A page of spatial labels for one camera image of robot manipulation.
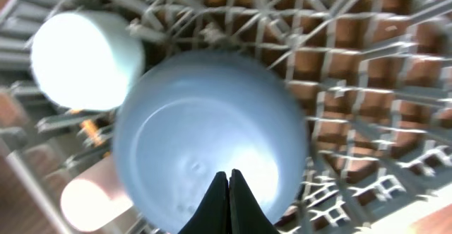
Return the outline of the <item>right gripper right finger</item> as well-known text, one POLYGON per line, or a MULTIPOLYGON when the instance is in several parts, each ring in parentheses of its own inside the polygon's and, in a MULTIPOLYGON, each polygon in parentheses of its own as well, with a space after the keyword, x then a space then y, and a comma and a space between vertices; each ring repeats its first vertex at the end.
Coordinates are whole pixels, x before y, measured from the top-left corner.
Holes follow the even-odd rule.
POLYGON ((262 212, 243 174, 237 169, 232 170, 229 196, 233 234, 278 234, 262 212))

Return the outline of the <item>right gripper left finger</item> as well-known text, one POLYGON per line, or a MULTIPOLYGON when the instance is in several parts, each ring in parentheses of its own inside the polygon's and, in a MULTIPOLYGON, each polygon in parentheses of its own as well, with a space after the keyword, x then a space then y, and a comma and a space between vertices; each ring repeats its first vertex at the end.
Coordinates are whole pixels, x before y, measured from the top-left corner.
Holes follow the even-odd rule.
POLYGON ((229 187, 226 174, 217 172, 197 210, 179 234, 228 234, 229 187))

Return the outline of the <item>dark blue round plate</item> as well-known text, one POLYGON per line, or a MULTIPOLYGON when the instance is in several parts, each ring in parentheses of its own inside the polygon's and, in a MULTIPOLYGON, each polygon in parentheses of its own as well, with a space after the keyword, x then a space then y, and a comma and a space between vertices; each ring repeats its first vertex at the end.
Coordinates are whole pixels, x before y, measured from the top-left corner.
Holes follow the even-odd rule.
POLYGON ((194 50, 147 71, 114 124, 112 155, 134 206, 177 233, 217 172, 239 170, 277 223, 299 194, 306 115, 283 80, 234 52, 194 50))

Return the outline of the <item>pink plastic cup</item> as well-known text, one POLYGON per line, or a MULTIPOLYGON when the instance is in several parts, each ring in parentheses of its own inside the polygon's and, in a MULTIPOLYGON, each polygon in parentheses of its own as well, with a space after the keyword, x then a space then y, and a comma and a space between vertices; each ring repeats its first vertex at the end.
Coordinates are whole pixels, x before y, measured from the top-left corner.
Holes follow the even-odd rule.
POLYGON ((100 229, 132 206, 111 156, 70 181, 60 199, 65 219, 81 232, 100 229))

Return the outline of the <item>light blue bowl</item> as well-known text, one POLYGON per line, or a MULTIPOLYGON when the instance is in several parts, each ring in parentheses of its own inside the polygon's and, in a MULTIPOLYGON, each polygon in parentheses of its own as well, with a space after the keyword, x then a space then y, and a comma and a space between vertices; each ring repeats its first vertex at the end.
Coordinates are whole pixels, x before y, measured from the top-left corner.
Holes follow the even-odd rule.
POLYGON ((38 88, 73 110, 119 107, 145 69, 142 42, 128 21, 110 12, 67 11, 44 22, 32 39, 30 63, 38 88))

